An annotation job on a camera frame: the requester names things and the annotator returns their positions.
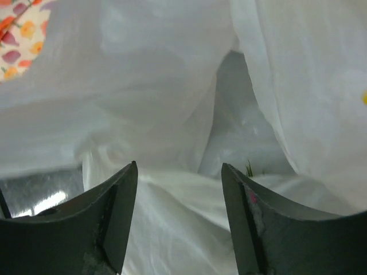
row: white plastic bag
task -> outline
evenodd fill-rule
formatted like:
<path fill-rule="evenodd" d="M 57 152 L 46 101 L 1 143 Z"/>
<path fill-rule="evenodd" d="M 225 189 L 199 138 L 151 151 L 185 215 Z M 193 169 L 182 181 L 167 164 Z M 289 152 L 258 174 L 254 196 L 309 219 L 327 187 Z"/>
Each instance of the white plastic bag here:
<path fill-rule="evenodd" d="M 256 99 L 287 159 L 367 209 L 367 2 L 231 3 Z"/>
<path fill-rule="evenodd" d="M 234 39 L 225 0 L 58 1 L 39 58 L 0 86 L 0 176 L 107 158 L 197 171 Z"/>
<path fill-rule="evenodd" d="M 241 20 L 253 15 L 233 3 L 242 31 Z M 0 176 L 82 162 L 89 189 L 136 160 L 139 187 L 123 274 L 236 275 L 221 183 L 196 172 L 218 177 L 222 162 L 244 170 L 248 160 L 257 172 L 290 169 L 247 88 L 243 95 L 218 94 L 203 158 L 215 74 L 235 38 L 225 0 L 59 0 L 37 61 L 0 86 Z M 258 93 L 262 79 L 253 76 L 253 55 L 260 64 L 266 57 L 257 46 L 254 39 L 249 67 L 270 119 L 272 109 Z M 238 70 L 237 77 L 246 74 Z M 268 68 L 258 73 L 270 75 Z M 325 199 L 312 185 L 307 199 L 297 197 L 302 189 L 294 179 L 279 182 L 280 193 L 309 206 Z"/>

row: shiny metal surface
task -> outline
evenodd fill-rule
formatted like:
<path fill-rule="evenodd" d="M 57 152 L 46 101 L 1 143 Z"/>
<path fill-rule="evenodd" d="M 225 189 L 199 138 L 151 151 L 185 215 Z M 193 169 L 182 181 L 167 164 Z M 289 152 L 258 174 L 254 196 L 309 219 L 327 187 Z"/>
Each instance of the shiny metal surface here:
<path fill-rule="evenodd" d="M 23 192 L 23 197 L 33 195 L 34 187 L 49 194 L 27 205 L 37 213 L 69 199 L 67 192 L 77 190 L 73 183 L 79 179 L 80 172 L 62 171 L 26 177 L 13 186 L 31 184 L 31 192 Z M 45 188 L 50 182 L 51 192 Z M 11 219 L 1 198 L 6 219 L 0 219 L 0 274 L 117 274 L 124 263 L 137 186 L 138 168 L 132 162 L 88 192 L 37 216 Z"/>
<path fill-rule="evenodd" d="M 0 188 L 12 218 L 37 215 L 84 191 L 81 168 L 4 179 Z"/>

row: fabric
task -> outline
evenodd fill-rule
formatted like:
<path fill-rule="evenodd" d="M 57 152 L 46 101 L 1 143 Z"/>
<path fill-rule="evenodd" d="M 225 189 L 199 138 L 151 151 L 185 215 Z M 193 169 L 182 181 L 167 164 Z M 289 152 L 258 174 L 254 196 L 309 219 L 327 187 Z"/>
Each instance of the fabric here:
<path fill-rule="evenodd" d="M 23 74 L 42 50 L 53 0 L 0 0 L 0 81 Z"/>

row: black object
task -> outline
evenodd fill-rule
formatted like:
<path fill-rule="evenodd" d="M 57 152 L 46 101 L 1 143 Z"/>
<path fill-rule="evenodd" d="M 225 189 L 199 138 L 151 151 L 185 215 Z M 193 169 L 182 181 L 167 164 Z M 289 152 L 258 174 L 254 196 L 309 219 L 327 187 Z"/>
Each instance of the black object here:
<path fill-rule="evenodd" d="M 239 275 L 367 274 L 367 212 L 300 205 L 228 164 L 222 184 Z"/>
<path fill-rule="evenodd" d="M 37 216 L 0 219 L 0 274 L 120 273 L 137 181 L 133 162 L 103 184 Z M 9 214 L 3 196 L 0 201 Z"/>

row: pink mark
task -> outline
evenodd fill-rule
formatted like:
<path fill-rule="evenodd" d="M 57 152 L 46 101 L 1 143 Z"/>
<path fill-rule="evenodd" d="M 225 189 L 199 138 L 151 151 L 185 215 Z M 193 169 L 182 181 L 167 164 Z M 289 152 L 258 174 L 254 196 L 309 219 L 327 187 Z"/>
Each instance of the pink mark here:
<path fill-rule="evenodd" d="M 253 192 L 250 193 L 250 198 L 252 203 L 257 203 L 257 197 Z"/>

